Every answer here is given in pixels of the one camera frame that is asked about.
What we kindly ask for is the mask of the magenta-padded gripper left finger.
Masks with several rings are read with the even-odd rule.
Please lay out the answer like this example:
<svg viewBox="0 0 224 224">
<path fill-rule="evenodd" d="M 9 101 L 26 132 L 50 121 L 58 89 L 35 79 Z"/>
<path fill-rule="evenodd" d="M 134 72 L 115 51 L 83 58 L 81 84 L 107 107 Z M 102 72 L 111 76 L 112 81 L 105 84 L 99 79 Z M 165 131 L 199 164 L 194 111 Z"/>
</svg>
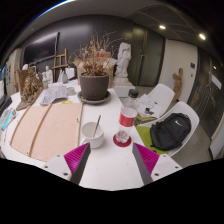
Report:
<svg viewBox="0 0 224 224">
<path fill-rule="evenodd" d="M 43 165 L 43 169 L 78 185 L 81 181 L 90 152 L 90 144 L 86 143 L 65 155 L 55 155 Z"/>
</svg>

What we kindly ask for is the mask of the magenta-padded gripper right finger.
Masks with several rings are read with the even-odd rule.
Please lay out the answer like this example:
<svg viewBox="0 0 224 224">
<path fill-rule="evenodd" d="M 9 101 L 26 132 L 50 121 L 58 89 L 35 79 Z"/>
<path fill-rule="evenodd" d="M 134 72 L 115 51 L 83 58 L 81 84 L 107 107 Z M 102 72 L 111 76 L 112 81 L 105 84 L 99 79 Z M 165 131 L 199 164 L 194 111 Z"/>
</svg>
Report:
<svg viewBox="0 0 224 224">
<path fill-rule="evenodd" d="M 144 185 L 182 169 L 182 167 L 167 154 L 159 155 L 137 143 L 133 144 L 132 153 L 135 157 Z"/>
</svg>

